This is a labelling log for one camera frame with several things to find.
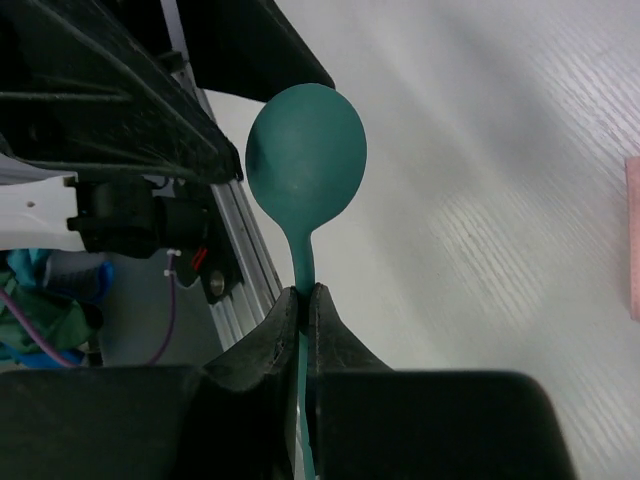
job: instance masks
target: pink object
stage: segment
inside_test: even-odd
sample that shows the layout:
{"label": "pink object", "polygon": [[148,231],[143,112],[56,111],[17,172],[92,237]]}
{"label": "pink object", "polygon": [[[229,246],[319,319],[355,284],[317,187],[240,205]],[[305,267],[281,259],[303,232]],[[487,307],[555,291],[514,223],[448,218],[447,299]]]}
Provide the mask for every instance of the pink object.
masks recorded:
{"label": "pink object", "polygon": [[631,318],[640,320],[640,157],[627,159]]}

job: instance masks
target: blue cloth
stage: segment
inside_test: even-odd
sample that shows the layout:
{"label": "blue cloth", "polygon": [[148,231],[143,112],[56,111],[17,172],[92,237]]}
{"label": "blue cloth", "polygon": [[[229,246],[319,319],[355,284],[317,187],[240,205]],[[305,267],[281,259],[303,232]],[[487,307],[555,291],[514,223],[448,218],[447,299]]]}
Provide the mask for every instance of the blue cloth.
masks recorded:
{"label": "blue cloth", "polygon": [[21,286],[40,288],[49,255],[51,255],[51,250],[44,248],[12,250],[7,256],[7,263],[14,271],[15,279]]}
{"label": "blue cloth", "polygon": [[[29,368],[63,368],[58,362],[52,359],[46,353],[20,353],[9,345],[4,345],[11,356],[25,367]],[[80,365],[84,358],[84,353],[79,350],[71,349],[60,352],[65,359],[76,365]]]}

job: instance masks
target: spoon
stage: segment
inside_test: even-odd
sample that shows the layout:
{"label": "spoon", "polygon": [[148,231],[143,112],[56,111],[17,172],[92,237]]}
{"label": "spoon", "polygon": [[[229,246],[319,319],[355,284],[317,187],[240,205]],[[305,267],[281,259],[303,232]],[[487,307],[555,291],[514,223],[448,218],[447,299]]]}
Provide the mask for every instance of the spoon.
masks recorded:
{"label": "spoon", "polygon": [[[282,229],[291,250],[301,303],[315,285],[311,233],[337,217],[355,196],[367,160],[360,117],[335,90],[304,84],[273,97],[258,114],[247,143],[247,178],[260,207]],[[305,415],[306,325],[298,356],[300,429],[308,479],[315,478]]]}

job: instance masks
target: screw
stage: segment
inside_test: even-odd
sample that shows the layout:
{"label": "screw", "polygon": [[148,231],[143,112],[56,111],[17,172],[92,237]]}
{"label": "screw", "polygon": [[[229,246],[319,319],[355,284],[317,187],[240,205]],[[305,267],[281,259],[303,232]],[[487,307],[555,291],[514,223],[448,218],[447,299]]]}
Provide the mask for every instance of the screw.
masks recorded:
{"label": "screw", "polygon": [[224,293],[224,275],[220,270],[214,270],[211,272],[209,278],[209,288],[214,296],[219,297]]}

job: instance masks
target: black bracket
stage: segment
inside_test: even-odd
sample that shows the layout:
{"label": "black bracket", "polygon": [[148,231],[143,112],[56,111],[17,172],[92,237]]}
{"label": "black bracket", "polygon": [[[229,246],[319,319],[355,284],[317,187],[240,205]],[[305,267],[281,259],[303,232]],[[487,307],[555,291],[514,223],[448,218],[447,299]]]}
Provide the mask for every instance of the black bracket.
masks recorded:
{"label": "black bracket", "polygon": [[68,228],[82,236],[88,252],[149,258],[159,248],[194,249],[210,236],[206,203],[155,196],[157,186],[140,176],[80,175],[78,216]]}
{"label": "black bracket", "polygon": [[207,301],[213,305],[243,281],[240,265],[211,187],[174,182],[173,191],[176,199],[202,205],[208,212],[204,238],[196,248],[182,249],[176,272],[183,285],[193,284],[200,278]]}

